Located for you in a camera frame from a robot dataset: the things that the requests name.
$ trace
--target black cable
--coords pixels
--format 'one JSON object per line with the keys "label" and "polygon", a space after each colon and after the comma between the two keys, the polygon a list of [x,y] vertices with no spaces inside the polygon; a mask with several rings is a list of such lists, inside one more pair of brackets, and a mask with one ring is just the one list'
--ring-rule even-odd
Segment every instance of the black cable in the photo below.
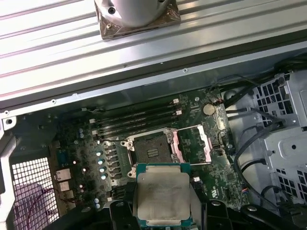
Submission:
{"label": "black cable", "polygon": [[220,82],[222,82],[222,81],[224,81],[226,79],[234,78],[234,77],[239,77],[239,78],[243,79],[244,81],[247,81],[247,82],[249,82],[249,83],[251,83],[251,84],[253,84],[255,86],[260,86],[260,84],[255,82],[253,79],[250,79],[248,77],[244,77],[244,76],[242,76],[240,74],[234,74],[234,75],[229,75],[229,76],[226,76],[226,77],[223,77],[223,78],[219,79],[217,82],[212,84],[212,86],[209,88],[209,91],[211,91],[214,87],[216,87],[218,85],[218,83],[220,83]]}
{"label": "black cable", "polygon": [[282,193],[284,194],[284,196],[287,198],[288,202],[290,202],[291,204],[293,204],[293,201],[292,201],[292,198],[290,197],[290,195],[287,194],[287,192],[284,191],[283,189],[281,189],[280,187],[277,187],[277,186],[274,186],[274,185],[266,186],[266,187],[262,190],[261,195],[262,195],[262,196],[265,196],[265,194],[266,194],[271,188],[277,189],[279,192],[282,192]]}
{"label": "black cable", "polygon": [[105,142],[105,141],[109,141],[109,142],[121,142],[121,141],[127,141],[126,139],[121,139],[121,140],[110,140],[110,139],[101,139],[99,140],[100,142]]}
{"label": "black cable", "polygon": [[266,165],[267,163],[266,163],[266,161],[265,161],[265,159],[264,158],[261,158],[261,159],[259,159],[259,160],[255,160],[255,161],[252,161],[252,162],[250,162],[250,163],[247,163],[246,165],[244,165],[244,167],[241,169],[241,171],[242,171],[242,173],[249,167],[249,166],[251,166],[251,165],[253,165],[253,164],[263,164],[263,165]]}
{"label": "black cable", "polygon": [[259,113],[261,116],[263,116],[263,117],[265,117],[265,118],[267,118],[267,119],[269,119],[269,120],[271,120],[273,122],[283,121],[283,119],[280,119],[280,118],[275,117],[275,116],[273,116],[271,114],[265,113],[265,112],[263,112],[263,111],[261,111],[259,109],[251,108],[251,110]]}
{"label": "black cable", "polygon": [[[274,78],[275,73],[273,71],[270,71],[268,73],[263,73],[261,76],[258,76],[256,79],[254,79],[255,82],[258,84],[263,84],[266,83],[267,81],[270,81]],[[233,97],[230,99],[226,100],[224,102],[225,108],[230,107],[231,105],[237,103],[242,97],[244,97],[247,93],[252,91],[256,85],[254,84],[248,84],[246,87],[241,89],[238,93],[236,93]]]}
{"label": "black cable", "polygon": [[255,135],[253,135],[237,152],[236,156],[235,156],[235,160],[234,160],[234,169],[237,172],[238,176],[240,177],[240,179],[242,180],[242,182],[246,185],[246,187],[253,192],[256,196],[258,196],[260,199],[266,201],[267,203],[269,203],[270,205],[272,205],[273,207],[277,208],[277,206],[275,204],[273,204],[271,201],[269,201],[268,199],[266,199],[263,195],[261,195],[259,192],[257,192],[252,186],[251,184],[245,179],[245,177],[243,176],[243,173],[240,169],[240,165],[239,165],[239,158],[240,156],[245,152],[245,150],[257,139],[266,136],[267,134],[269,134],[271,131],[279,128],[279,124],[278,123],[272,123],[270,126],[264,128],[263,130],[259,131],[258,133],[256,133]]}
{"label": "black cable", "polygon": [[227,114],[237,114],[237,113],[243,113],[247,111],[248,111],[247,108],[242,108],[242,109],[235,109],[235,110],[226,110],[226,113]]}

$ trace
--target motherboard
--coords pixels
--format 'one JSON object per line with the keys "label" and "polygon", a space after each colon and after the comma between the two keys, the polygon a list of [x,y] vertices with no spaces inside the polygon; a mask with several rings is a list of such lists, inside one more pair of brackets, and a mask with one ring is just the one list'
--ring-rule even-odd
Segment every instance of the motherboard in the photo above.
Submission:
{"label": "motherboard", "polygon": [[137,163],[189,162],[192,180],[209,199],[233,209],[248,203],[233,169],[236,150],[218,89],[75,113],[60,123],[52,151],[61,200],[99,210],[124,196],[125,184],[135,181]]}

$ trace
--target chip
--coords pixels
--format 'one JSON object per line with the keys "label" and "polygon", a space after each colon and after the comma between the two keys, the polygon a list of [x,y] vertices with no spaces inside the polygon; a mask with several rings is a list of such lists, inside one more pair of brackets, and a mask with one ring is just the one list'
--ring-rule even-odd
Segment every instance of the chip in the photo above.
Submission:
{"label": "chip", "polygon": [[228,181],[232,181],[235,179],[235,175],[233,173],[227,174],[226,177]]}

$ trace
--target gray metal panel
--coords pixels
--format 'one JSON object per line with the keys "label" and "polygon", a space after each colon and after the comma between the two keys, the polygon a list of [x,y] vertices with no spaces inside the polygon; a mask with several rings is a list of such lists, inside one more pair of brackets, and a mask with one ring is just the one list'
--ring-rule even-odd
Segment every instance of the gray metal panel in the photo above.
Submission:
{"label": "gray metal panel", "polygon": [[1,1],[0,101],[307,29],[307,0],[177,3],[181,25],[103,42],[91,0]]}
{"label": "gray metal panel", "polygon": [[191,68],[176,70],[169,73],[159,74],[144,79],[111,85],[105,88],[97,87],[82,93],[73,93],[57,99],[36,101],[22,104],[18,107],[7,108],[0,113],[0,118],[12,118],[17,115],[45,110],[42,113],[48,115],[62,114],[80,107],[104,107],[113,109],[129,104],[140,103],[180,93],[193,89],[204,88],[212,83],[233,74],[254,76],[260,72],[266,72],[274,63],[306,52],[307,42],[292,44],[253,54],[216,61]]}

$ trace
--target mesh grille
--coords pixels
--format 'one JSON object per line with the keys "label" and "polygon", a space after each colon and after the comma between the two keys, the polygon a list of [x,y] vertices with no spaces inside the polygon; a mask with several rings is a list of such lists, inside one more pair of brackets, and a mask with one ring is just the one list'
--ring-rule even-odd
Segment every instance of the mesh grille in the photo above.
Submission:
{"label": "mesh grille", "polygon": [[12,165],[14,176],[14,226],[16,230],[41,230],[59,218],[47,158]]}

